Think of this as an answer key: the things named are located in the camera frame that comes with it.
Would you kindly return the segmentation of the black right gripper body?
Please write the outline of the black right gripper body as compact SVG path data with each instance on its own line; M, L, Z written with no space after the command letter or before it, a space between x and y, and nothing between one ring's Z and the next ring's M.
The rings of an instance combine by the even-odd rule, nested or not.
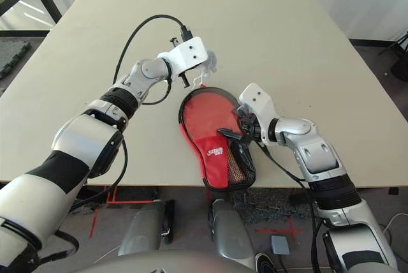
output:
M254 114L248 112L246 117L238 117L238 127L243 134L244 142L261 141L261 128Z

